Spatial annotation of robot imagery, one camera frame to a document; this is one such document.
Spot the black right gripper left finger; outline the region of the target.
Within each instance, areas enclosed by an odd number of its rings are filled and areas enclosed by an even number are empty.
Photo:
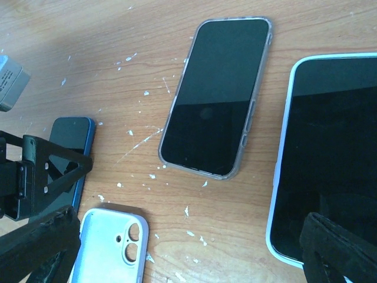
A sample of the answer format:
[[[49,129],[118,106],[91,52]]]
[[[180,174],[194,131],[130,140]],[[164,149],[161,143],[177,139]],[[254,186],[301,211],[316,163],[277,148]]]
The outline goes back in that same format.
[[[1,236],[1,282],[67,282],[80,246],[74,208],[59,208]]]

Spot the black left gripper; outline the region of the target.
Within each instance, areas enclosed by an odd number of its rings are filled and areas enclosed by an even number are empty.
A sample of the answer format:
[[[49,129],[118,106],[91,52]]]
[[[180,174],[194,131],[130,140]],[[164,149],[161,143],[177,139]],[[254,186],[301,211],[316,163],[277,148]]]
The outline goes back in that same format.
[[[7,145],[22,147],[22,159],[6,158]],[[14,221],[44,210],[93,166],[90,155],[49,140],[25,135],[23,139],[1,131],[1,217]]]

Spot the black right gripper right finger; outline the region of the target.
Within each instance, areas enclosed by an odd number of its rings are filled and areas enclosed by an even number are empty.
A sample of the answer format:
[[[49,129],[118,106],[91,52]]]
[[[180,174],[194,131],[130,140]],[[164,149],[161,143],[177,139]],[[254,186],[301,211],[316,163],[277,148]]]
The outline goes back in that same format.
[[[300,234],[307,282],[376,282],[376,246],[311,212]]]

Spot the blue-edged black phone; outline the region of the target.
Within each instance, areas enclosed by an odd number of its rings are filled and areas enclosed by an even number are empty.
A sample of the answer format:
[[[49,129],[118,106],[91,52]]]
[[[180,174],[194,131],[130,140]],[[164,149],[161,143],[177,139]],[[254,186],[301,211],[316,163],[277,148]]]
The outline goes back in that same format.
[[[73,149],[88,156],[95,135],[95,122],[88,117],[60,117],[52,125],[49,140],[62,147]],[[48,214],[63,206],[72,205],[77,211],[80,206],[85,177],[74,183],[69,191],[63,192],[45,210]]]

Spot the lavender plain phone case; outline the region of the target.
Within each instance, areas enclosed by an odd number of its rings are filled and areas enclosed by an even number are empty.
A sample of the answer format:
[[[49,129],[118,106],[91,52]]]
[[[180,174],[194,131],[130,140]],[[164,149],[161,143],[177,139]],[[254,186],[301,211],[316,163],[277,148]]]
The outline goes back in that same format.
[[[148,236],[141,215],[109,207],[88,210],[70,282],[142,282]]]

